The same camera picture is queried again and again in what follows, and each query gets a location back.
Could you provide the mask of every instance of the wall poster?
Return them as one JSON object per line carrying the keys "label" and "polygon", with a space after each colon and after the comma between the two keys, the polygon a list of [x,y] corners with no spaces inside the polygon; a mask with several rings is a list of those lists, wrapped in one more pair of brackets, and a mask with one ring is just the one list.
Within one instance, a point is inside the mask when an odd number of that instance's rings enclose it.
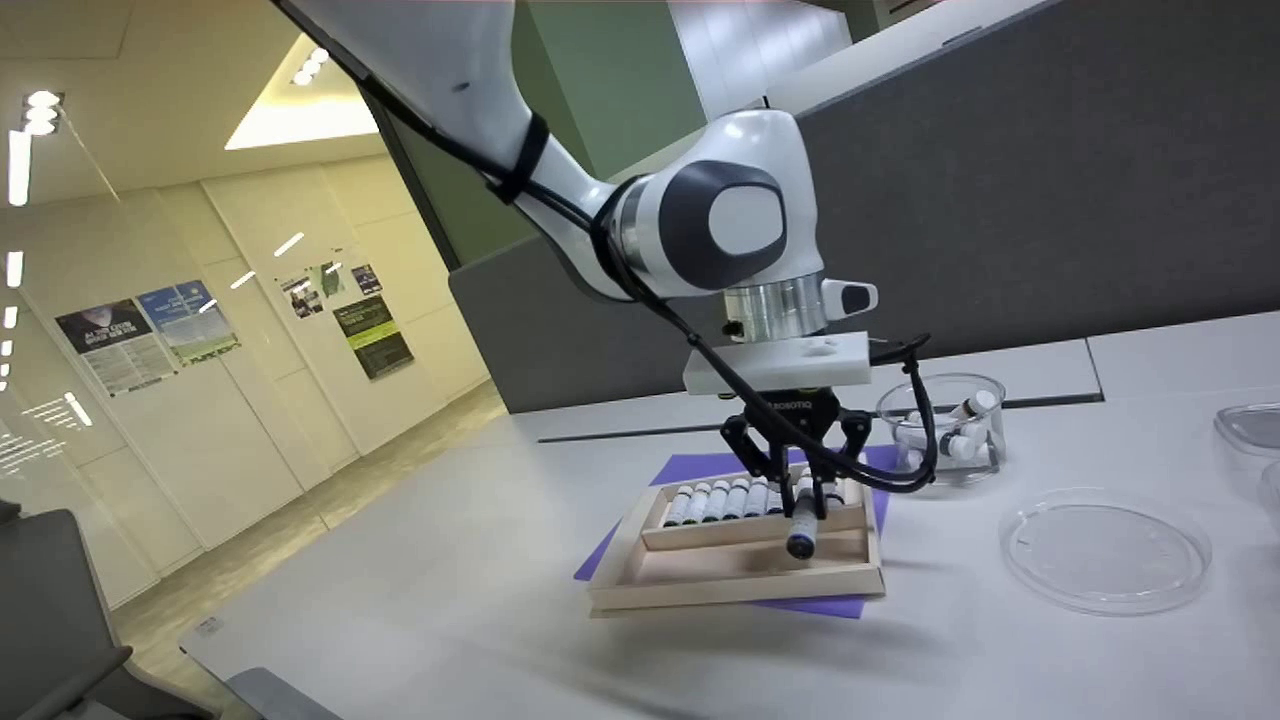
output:
{"label": "wall poster", "polygon": [[183,366],[241,349],[241,336],[199,281],[145,291],[138,308]]}
{"label": "wall poster", "polygon": [[132,299],[67,310],[55,322],[112,397],[175,372],[154,326]]}
{"label": "wall poster", "polygon": [[413,362],[413,352],[407,352],[384,295],[355,299],[349,308],[337,308],[330,314],[343,326],[349,349],[355,352],[366,380],[379,380],[379,377]]}

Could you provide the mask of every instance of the white robotic arm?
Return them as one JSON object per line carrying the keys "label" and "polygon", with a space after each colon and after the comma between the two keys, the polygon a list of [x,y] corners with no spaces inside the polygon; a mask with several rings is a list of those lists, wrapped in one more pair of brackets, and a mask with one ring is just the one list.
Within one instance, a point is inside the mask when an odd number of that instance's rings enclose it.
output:
{"label": "white robotic arm", "polygon": [[[672,162],[627,185],[587,174],[510,75],[514,0],[274,0],[363,90],[472,162],[514,205],[599,295],[639,299],[695,349],[682,382],[746,404],[724,424],[737,455],[783,485],[799,449],[815,479],[855,474],[874,487],[921,487],[855,463],[868,417],[848,417],[832,382],[868,380],[868,336],[820,336],[832,319],[874,308],[870,284],[822,281],[815,191],[787,112],[711,121]],[[665,295],[724,295],[732,340],[711,352],[665,308]],[[842,455],[820,435],[842,424]]]}

